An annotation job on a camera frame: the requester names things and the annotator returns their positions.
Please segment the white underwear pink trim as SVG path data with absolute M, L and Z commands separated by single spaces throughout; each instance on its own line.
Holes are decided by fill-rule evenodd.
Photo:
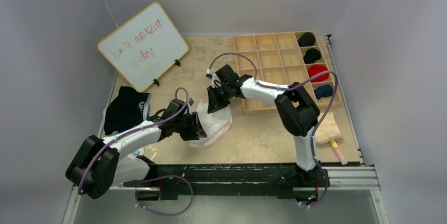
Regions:
M 232 126 L 232 112 L 229 106 L 216 111 L 207 113 L 208 101 L 200 100 L 196 108 L 200 123 L 207 134 L 206 137 L 200 137 L 199 140 L 189 141 L 191 148 L 208 148 L 217 142 Z

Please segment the white whiteboard yellow frame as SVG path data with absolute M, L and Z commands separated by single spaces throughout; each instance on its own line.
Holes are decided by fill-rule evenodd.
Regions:
M 99 41 L 97 48 L 138 92 L 155 84 L 189 50 L 158 2 Z

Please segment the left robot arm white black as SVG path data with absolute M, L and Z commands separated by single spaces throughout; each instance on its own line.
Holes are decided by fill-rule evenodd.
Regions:
M 206 138 L 197 112 L 189 111 L 189 104 L 173 99 L 166 109 L 140 124 L 114 136 L 87 137 L 65 176 L 77 186 L 79 195 L 92 199 L 104 195 L 110 187 L 129 181 L 139 181 L 149 187 L 157 181 L 153 164 L 143 157 L 132 161 L 124 158 L 134 151 L 178 134 L 184 141 Z

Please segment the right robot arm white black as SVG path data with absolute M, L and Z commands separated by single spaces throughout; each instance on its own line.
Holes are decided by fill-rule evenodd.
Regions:
M 297 181 L 307 186 L 316 180 L 316 143 L 312 131 L 318 123 L 320 109 L 306 89 L 298 82 L 292 85 L 273 85 L 251 75 L 239 76 L 231 66 L 216 72 L 207 69 L 212 85 L 207 88 L 208 113 L 226 108 L 231 98 L 253 99 L 274 106 L 284 128 L 294 137 Z

